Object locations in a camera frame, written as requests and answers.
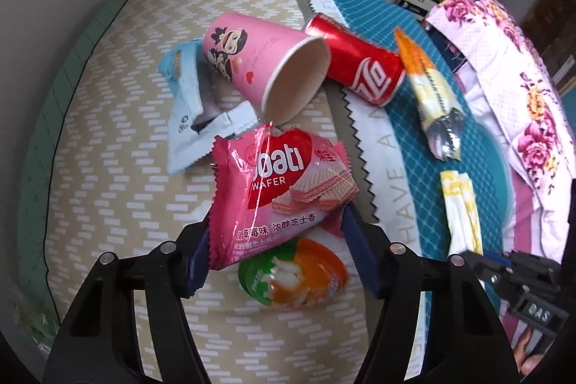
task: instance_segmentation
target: finger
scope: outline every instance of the finger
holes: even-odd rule
[[[524,364],[522,365],[522,368],[520,369],[520,372],[522,374],[524,374],[525,376],[527,376],[528,374],[530,374],[534,368],[536,366],[538,366],[538,363],[540,363],[540,360],[544,357],[543,354],[533,354],[531,357],[529,357]]]
[[[524,347],[516,346],[514,348],[514,361],[516,362],[518,372],[520,372],[520,369],[522,368],[522,365],[525,362],[525,360],[526,360],[526,352],[524,351]]]
[[[516,346],[521,346],[522,348],[526,348],[528,342],[530,342],[530,338],[532,337],[532,329],[530,327],[526,327],[522,335],[518,339],[518,344]]]

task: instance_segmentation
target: cartoon print on cup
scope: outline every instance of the cartoon print on cup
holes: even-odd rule
[[[228,30],[228,27],[216,27],[215,32],[210,35],[214,40],[214,47],[207,53],[208,61],[213,64],[218,71],[228,80],[232,80],[233,64],[231,55],[238,54],[243,50],[248,39],[248,33],[243,28]],[[216,46],[221,45],[222,50],[217,50]]]

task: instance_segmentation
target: screw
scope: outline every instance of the screw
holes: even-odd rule
[[[462,267],[465,264],[464,257],[462,256],[452,256],[450,257],[450,262],[457,267]]]
[[[170,254],[176,250],[176,243],[174,241],[166,241],[160,246],[160,251],[163,254]]]
[[[102,265],[106,265],[114,260],[114,253],[104,253],[99,260]]]
[[[400,243],[394,243],[390,245],[390,251],[392,251],[393,254],[400,256],[406,252],[406,246],[401,245]]]

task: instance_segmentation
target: orange and white wrapper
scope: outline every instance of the orange and white wrapper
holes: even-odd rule
[[[400,28],[394,30],[394,36],[408,83],[418,101],[420,125],[430,151],[442,161],[460,160],[464,113],[454,91],[419,45]]]

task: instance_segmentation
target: pink floral blanket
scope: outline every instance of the pink floral blanket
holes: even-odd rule
[[[544,253],[560,260],[576,177],[574,135],[540,56],[497,0],[445,0],[427,21],[476,72],[505,137],[505,155],[543,209]]]

